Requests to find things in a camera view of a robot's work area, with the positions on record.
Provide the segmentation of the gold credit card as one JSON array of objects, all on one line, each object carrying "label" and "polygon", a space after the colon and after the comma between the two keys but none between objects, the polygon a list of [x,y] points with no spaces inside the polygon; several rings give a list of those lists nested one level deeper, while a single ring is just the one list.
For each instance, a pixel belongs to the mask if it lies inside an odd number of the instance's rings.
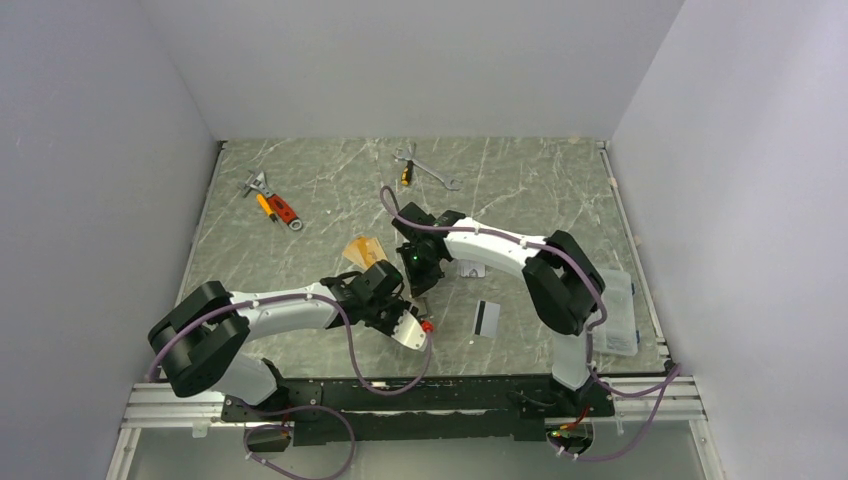
[{"label": "gold credit card", "polygon": [[359,236],[351,241],[343,250],[342,255],[362,270],[367,270],[378,261],[387,259],[379,240],[364,236]]}]

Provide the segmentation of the single silver credit card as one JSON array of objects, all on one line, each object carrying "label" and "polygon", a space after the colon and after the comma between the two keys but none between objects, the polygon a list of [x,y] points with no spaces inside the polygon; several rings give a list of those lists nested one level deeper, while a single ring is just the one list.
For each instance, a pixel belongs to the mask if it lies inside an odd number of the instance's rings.
[{"label": "single silver credit card", "polygon": [[480,300],[477,303],[474,313],[472,334],[486,338],[495,338],[497,336],[500,313],[500,304]]}]

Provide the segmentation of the grey card holder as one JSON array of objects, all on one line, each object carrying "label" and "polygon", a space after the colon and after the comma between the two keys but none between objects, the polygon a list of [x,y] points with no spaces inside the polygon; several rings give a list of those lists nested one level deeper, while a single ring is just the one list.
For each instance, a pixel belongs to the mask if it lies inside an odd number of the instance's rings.
[{"label": "grey card holder", "polygon": [[416,317],[419,320],[429,321],[431,319],[432,312],[426,297],[412,298],[411,303],[417,308]]}]

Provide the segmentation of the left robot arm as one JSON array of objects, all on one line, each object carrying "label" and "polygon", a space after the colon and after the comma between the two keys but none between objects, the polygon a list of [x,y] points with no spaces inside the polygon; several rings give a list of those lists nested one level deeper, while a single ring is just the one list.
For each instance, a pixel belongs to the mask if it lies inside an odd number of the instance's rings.
[{"label": "left robot arm", "polygon": [[402,298],[403,287],[401,273],[386,260],[276,292],[235,292],[208,281],[148,332],[155,353],[151,369],[164,372],[178,397],[215,391],[272,420],[288,402],[282,376],[272,362],[242,354],[242,347],[292,331],[363,323],[406,348],[424,351],[428,335],[416,308]]}]

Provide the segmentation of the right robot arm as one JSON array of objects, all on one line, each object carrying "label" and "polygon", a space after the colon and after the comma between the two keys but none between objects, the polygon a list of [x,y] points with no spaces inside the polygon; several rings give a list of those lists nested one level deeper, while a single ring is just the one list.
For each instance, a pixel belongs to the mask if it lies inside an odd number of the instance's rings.
[{"label": "right robot arm", "polygon": [[393,215],[392,226],[405,239],[398,253],[414,297],[435,287],[444,277],[441,263],[454,260],[523,280],[538,318],[553,332],[553,406],[574,415],[588,404],[592,359],[586,322],[605,311],[605,283],[573,236],[560,230],[520,235],[452,210],[435,217],[413,202]]}]

